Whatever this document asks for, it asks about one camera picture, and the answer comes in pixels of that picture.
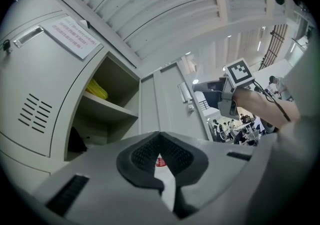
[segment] red label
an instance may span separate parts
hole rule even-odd
[[[157,161],[155,162],[156,167],[165,167],[167,164],[163,158],[158,157]]]

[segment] open locker compartment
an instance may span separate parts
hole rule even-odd
[[[108,52],[92,77],[108,94],[107,100],[83,92],[72,127],[90,151],[139,134],[139,82]],[[81,153],[68,151],[66,161]]]

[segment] yellow object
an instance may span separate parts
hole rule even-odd
[[[103,90],[102,87],[98,85],[96,80],[94,80],[93,78],[90,80],[85,90],[90,94],[93,94],[101,99],[106,100],[108,98],[108,93],[105,90]]]

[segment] ceiling light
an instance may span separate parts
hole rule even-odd
[[[292,49],[291,49],[290,53],[292,53],[292,51],[294,50],[295,46],[296,46],[296,43],[294,43],[294,44],[293,44],[293,46],[292,46]]]

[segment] printed notice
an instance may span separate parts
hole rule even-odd
[[[84,59],[100,42],[86,32],[70,16],[41,25],[53,38],[69,51]]]

